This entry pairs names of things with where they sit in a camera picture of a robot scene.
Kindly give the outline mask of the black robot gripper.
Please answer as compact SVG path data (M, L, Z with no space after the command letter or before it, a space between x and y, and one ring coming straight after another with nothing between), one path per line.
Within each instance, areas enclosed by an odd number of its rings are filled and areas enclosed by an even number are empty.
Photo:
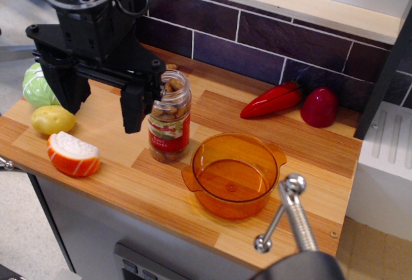
M60 105L76 114L90 96L89 80L122 88L120 104L128 134L140 132L144 118L161 99L165 64L135 38L138 19L148 12L143 0L46 0L57 24L31 25L44 78Z

